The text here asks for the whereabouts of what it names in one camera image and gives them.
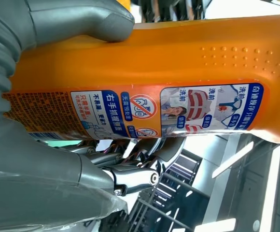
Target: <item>gray rubber glove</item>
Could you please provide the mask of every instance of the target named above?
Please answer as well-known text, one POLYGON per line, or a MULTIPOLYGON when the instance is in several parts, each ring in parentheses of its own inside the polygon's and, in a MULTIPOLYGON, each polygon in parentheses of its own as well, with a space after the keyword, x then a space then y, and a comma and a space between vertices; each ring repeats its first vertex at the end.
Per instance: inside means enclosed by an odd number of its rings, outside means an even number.
POLYGON ((11 89, 8 77, 23 50, 80 34, 119 42, 133 26, 115 0, 0 0, 0 231, 46 229, 122 208, 110 195, 113 181, 88 158, 36 142, 3 117, 11 105, 1 94, 11 89))

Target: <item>person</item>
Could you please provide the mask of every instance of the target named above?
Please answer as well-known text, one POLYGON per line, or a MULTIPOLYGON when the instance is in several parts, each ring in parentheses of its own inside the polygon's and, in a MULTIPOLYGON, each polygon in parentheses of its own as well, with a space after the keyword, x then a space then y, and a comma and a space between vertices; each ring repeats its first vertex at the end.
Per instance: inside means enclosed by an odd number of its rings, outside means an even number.
POLYGON ((168 117, 175 117, 180 115, 184 115, 187 112, 186 108, 183 106, 171 107, 169 105, 163 105, 161 109, 161 120, 168 120, 168 117))

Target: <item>instruction illustration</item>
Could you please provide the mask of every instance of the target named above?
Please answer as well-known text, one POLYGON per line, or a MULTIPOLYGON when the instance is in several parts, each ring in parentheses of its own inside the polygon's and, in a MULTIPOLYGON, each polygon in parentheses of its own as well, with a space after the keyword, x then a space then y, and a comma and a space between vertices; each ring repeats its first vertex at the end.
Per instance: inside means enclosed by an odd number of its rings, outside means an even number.
POLYGON ((161 93, 163 136, 246 130, 260 106, 258 83, 165 88, 161 93))

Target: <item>barcode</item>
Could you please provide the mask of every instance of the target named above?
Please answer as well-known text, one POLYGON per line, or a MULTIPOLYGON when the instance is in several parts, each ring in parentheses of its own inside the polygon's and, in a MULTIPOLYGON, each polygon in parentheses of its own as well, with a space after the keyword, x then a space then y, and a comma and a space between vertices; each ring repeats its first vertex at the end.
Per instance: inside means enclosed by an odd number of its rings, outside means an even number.
POLYGON ((29 132, 30 136, 37 140, 63 140, 55 132, 29 132))

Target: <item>bolt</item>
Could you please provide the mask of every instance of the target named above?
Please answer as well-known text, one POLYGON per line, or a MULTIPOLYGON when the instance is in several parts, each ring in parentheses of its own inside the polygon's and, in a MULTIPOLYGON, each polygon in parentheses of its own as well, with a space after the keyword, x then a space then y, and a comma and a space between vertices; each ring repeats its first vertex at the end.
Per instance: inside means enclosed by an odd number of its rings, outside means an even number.
POLYGON ((115 196, 121 196, 122 195, 122 190, 117 189, 114 191, 115 196))
POLYGON ((158 182, 158 176, 156 173, 153 173, 151 176, 151 184, 152 185, 155 185, 158 182))

